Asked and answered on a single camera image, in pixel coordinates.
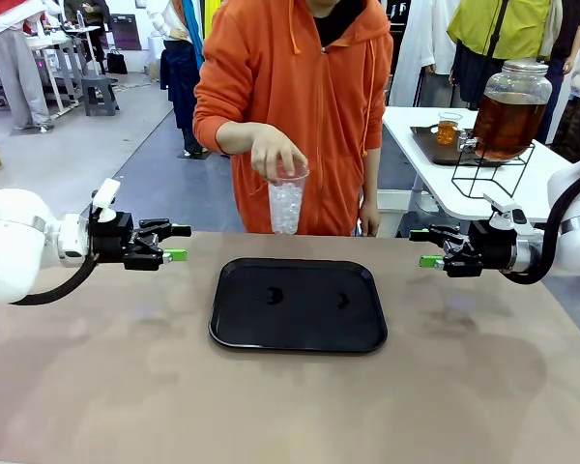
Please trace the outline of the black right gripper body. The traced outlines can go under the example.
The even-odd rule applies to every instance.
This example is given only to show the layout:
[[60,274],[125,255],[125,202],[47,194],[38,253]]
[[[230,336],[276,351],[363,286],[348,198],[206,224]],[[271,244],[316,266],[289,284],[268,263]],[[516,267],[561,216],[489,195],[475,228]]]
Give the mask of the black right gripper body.
[[472,221],[468,229],[470,271],[466,276],[480,276],[483,270],[503,270],[511,261],[516,232],[492,227],[487,219]]

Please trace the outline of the person's right hand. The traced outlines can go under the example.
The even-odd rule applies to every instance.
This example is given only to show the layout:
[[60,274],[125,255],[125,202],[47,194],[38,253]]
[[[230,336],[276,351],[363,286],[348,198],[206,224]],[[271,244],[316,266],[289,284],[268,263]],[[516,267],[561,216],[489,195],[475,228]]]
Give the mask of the person's right hand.
[[283,132],[267,125],[254,130],[250,160],[252,168],[270,182],[278,179],[280,165],[283,174],[290,177],[299,167],[307,167],[307,158],[301,150]]

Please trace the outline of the person's left hand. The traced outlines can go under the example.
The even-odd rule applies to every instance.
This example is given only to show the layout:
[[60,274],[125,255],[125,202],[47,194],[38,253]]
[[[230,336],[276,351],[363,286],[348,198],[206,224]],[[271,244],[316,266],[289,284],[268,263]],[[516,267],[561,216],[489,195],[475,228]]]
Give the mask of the person's left hand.
[[376,237],[380,226],[378,204],[375,199],[364,200],[360,207],[360,229],[363,237]]

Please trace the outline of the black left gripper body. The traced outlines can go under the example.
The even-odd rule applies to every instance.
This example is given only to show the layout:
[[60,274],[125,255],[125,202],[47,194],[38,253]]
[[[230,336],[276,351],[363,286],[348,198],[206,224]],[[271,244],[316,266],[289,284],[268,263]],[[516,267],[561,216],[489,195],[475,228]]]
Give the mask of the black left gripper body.
[[88,252],[99,264],[122,264],[134,230],[131,213],[117,212],[109,222],[101,222],[101,212],[88,215]]

